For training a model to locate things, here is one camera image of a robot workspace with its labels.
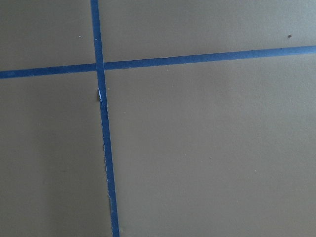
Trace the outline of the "long vertical blue tape strip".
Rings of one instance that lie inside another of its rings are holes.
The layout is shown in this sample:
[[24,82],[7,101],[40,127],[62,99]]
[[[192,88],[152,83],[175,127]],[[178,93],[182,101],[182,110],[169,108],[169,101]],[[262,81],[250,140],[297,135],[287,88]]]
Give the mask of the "long vertical blue tape strip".
[[109,197],[109,202],[110,202],[111,229],[112,229],[112,236],[119,237],[120,236],[119,219],[118,219],[118,210],[117,210],[112,146],[111,146],[110,127],[109,127],[108,108],[107,108],[106,79],[105,79],[105,68],[104,68],[104,59],[103,59],[103,48],[102,48],[102,39],[101,39],[101,26],[100,26],[98,1],[92,0],[90,2],[90,6],[91,6],[91,14],[92,14],[96,73],[97,73],[97,79],[98,79],[98,94],[99,94],[99,101],[100,101],[105,171],[106,171],[107,186],[108,186],[108,197]]

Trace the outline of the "long horizontal blue tape strip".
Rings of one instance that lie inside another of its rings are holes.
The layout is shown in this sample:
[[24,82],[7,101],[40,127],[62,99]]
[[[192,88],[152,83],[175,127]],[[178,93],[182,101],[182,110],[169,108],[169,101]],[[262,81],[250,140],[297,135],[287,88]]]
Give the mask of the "long horizontal blue tape strip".
[[258,50],[221,52],[221,53],[211,53],[211,54],[150,58],[150,59],[124,60],[124,61],[114,61],[114,62],[104,62],[101,56],[97,55],[96,63],[1,71],[0,78],[12,79],[12,78],[81,73],[81,72],[98,72],[101,70],[106,71],[106,70],[180,65],[180,64],[192,64],[192,63],[215,62],[215,61],[315,54],[315,52],[316,52],[316,47],[314,45],[311,45],[311,46],[258,49]]

